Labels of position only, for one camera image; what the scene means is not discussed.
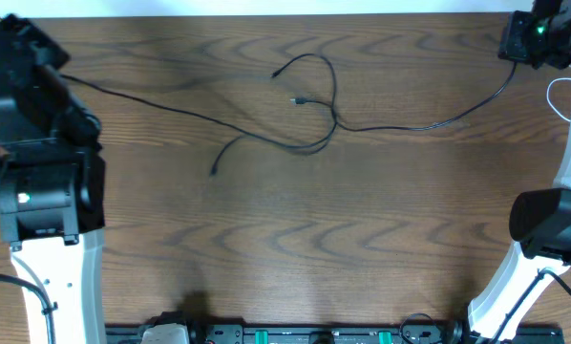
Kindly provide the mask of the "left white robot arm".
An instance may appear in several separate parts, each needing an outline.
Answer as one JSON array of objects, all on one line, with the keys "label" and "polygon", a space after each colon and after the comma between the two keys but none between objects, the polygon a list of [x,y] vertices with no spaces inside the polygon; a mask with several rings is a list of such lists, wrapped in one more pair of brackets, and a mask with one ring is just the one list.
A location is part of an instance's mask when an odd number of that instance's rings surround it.
[{"label": "left white robot arm", "polygon": [[33,343],[103,343],[101,124],[69,90],[68,54],[33,22],[0,19],[0,235]]}]

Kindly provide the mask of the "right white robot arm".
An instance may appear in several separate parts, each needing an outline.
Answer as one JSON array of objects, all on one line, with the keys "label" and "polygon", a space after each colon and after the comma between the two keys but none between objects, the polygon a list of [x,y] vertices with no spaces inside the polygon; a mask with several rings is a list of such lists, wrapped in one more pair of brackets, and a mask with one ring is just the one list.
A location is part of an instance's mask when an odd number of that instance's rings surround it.
[{"label": "right white robot arm", "polygon": [[[498,57],[537,69],[571,66],[571,0],[537,0],[514,11]],[[520,194],[509,217],[512,242],[485,290],[443,336],[446,343],[512,341],[543,291],[571,268],[571,118],[559,171],[549,189]]]}]

